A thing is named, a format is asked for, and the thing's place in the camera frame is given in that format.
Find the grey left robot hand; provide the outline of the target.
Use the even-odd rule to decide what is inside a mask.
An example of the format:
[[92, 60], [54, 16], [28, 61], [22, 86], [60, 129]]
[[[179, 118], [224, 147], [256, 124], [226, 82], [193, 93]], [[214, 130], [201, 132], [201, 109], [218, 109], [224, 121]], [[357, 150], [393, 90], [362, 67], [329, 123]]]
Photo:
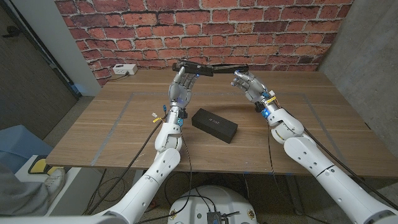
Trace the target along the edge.
[[192, 88], [198, 77], [198, 74], [187, 73], [185, 67], [181, 67], [177, 72], [169, 86], [170, 111], [166, 117], [166, 123], [177, 124], [179, 118], [187, 118], [185, 108], [190, 102]]

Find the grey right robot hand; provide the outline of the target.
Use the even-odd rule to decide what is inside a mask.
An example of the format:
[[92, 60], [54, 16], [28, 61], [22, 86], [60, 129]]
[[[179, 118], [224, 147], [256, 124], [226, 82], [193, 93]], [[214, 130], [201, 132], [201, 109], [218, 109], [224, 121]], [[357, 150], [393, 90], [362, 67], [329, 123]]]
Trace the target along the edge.
[[272, 91], [268, 91], [265, 85], [257, 79], [251, 72], [234, 72], [236, 76], [231, 82], [232, 86], [241, 89], [246, 98], [254, 103], [254, 108], [257, 113], [261, 113], [263, 117], [267, 118], [276, 110], [280, 109], [276, 97]]

